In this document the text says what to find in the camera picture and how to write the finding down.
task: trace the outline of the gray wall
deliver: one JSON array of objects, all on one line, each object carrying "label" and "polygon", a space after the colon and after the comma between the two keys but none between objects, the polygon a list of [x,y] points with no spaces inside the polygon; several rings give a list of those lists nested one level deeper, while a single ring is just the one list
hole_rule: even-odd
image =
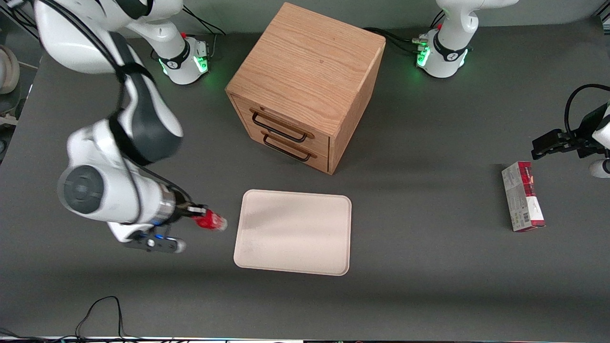
[{"label": "gray wall", "polygon": [[[202,19],[227,32],[262,32],[284,0],[184,0]],[[427,26],[439,11],[434,0],[290,0],[355,26]],[[504,9],[479,11],[483,26],[569,23],[591,16],[604,0],[521,0]],[[180,30],[202,33],[185,13],[174,17]]]}]

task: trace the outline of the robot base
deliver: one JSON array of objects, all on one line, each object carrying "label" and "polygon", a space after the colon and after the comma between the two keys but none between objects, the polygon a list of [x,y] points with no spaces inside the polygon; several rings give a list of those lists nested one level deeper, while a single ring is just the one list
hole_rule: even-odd
[{"label": "robot base", "polygon": [[187,37],[185,40],[190,45],[190,54],[178,69],[172,69],[159,60],[163,72],[170,77],[172,82],[179,85],[197,81],[209,69],[206,42],[198,41],[193,37]]},{"label": "robot base", "polygon": [[[432,42],[432,39],[439,30],[433,29],[425,34],[421,34],[419,38],[425,42]],[[468,50],[459,56],[456,60],[447,62],[443,55],[436,50],[434,44],[427,43],[420,54],[417,56],[417,66],[424,69],[430,76],[444,79],[454,75],[458,69],[464,65],[464,58],[468,54]]]}]

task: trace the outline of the green led light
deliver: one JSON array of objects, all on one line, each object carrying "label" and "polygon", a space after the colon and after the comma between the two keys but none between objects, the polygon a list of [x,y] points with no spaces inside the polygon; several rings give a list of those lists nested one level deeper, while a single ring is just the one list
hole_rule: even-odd
[{"label": "green led light", "polygon": [[466,60],[466,55],[468,54],[468,49],[466,49],[466,51],[464,51],[464,57],[462,58],[462,61],[459,62],[459,66],[463,66],[464,65],[464,61]]},{"label": "green led light", "polygon": [[165,65],[161,62],[161,59],[159,59],[159,64],[161,64],[161,68],[163,68],[163,74],[167,75],[167,70],[165,70]]},{"label": "green led light", "polygon": [[426,62],[428,61],[428,56],[430,56],[430,48],[426,47],[422,52],[420,52],[420,55],[417,57],[417,64],[420,67],[425,66]]},{"label": "green led light", "polygon": [[193,56],[193,60],[195,61],[195,63],[197,64],[197,68],[199,68],[199,71],[203,74],[205,72],[207,72],[207,58],[205,57],[197,57],[197,56]]}]

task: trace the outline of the drawer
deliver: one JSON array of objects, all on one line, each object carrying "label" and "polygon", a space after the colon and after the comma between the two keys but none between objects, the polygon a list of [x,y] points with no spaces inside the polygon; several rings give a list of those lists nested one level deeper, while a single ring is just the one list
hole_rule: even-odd
[{"label": "drawer", "polygon": [[328,157],[326,155],[318,154],[313,151],[307,151],[303,149],[303,147],[265,130],[251,131],[250,137],[257,142],[292,157],[297,161],[303,162],[310,167],[316,168],[317,170],[325,173],[328,172]]},{"label": "drawer", "polygon": [[282,137],[296,146],[301,146],[307,151],[328,156],[329,138],[313,130],[305,130],[294,123],[278,118],[270,114],[269,110],[258,106],[251,101],[232,96],[237,111],[246,124],[246,129],[252,135],[254,132],[266,130],[275,137]]}]

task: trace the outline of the gray table surface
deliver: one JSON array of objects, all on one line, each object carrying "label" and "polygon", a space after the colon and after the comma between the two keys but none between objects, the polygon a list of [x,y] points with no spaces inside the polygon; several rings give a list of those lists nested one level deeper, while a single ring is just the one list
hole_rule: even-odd
[{"label": "gray table surface", "polygon": [[[575,154],[535,162],[548,226],[513,233],[500,177],[503,165],[531,159],[532,139],[561,127],[573,89],[610,79],[599,21],[482,28],[446,80],[389,45],[334,176],[247,136],[223,89],[257,38],[219,38],[211,73],[182,87],[134,42],[185,131],[180,151],[152,169],[229,220],[223,233],[177,223],[173,234],[188,243],[180,255],[124,248],[105,223],[59,203],[66,138],[113,109],[118,84],[43,58],[0,167],[2,326],[69,334],[94,300],[116,295],[134,335],[610,341],[609,181]],[[607,98],[583,92],[574,122]],[[238,268],[249,189],[348,196],[350,271]],[[113,335],[116,319],[114,304],[101,303],[84,334]]]}]

